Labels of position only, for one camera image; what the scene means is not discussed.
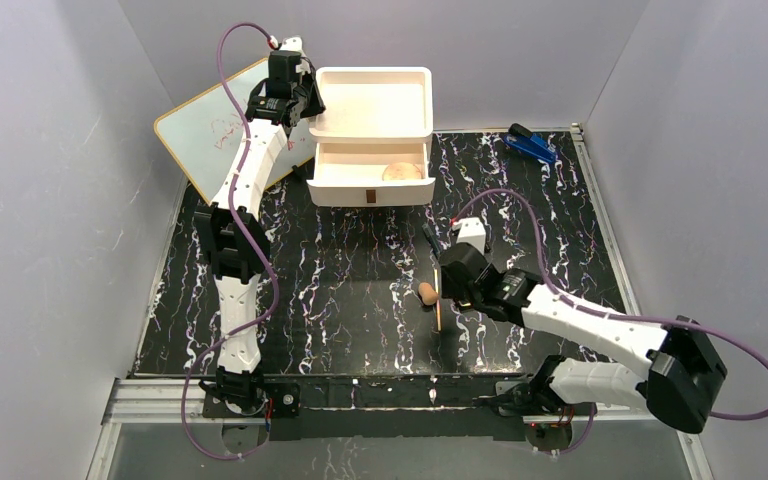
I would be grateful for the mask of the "white plastic drawer organizer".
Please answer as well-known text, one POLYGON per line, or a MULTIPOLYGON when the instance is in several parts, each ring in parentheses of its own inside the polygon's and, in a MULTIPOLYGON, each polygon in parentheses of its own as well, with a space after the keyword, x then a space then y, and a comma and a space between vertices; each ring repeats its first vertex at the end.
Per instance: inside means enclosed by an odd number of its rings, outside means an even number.
POLYGON ((325 111, 309 121, 320 143, 428 142, 434 128, 426 67, 323 67, 316 84, 325 111))

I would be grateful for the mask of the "white organizer drawer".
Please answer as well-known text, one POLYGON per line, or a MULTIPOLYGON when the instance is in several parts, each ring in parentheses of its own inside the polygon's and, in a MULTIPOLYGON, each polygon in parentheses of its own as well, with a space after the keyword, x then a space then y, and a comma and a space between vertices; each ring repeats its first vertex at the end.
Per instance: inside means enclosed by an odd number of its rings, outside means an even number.
POLYGON ((320 207, 400 207, 431 202, 435 178, 429 173, 429 147, 416 144, 319 143, 313 178, 308 181, 312 202, 320 207), (395 162, 417 164, 421 180, 383 181, 385 168, 395 162))

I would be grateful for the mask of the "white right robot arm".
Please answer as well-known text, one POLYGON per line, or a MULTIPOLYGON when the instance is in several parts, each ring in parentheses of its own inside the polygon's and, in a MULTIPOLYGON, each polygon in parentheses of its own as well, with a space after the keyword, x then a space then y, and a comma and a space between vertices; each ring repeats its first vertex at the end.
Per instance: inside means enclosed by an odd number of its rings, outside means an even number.
POLYGON ((596 313, 593 303, 553 291, 537 275, 498 270, 474 246, 457 243, 439 257, 442 297, 502 323, 544 332, 606 355, 580 361, 549 355, 540 368, 493 396, 478 397, 505 415, 550 413, 583 404, 645 410, 663 424, 699 433, 728 370, 691 320, 647 326, 596 313))

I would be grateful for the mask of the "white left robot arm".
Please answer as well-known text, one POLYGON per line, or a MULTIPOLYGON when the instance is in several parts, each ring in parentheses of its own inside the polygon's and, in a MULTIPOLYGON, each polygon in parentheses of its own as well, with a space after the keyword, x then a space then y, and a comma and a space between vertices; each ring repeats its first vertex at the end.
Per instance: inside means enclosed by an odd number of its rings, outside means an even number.
POLYGON ((258 372, 261 353, 257 331, 264 315, 258 311, 260 279, 278 283, 270 263, 270 242, 260 223, 259 207, 267 180, 292 130, 325 106, 306 55, 275 50, 268 72, 241 105, 229 99, 243 127, 238 154, 220 190, 196 211, 196 227, 219 298, 221 337, 213 382, 202 388, 213 397, 252 409, 265 400, 258 372))

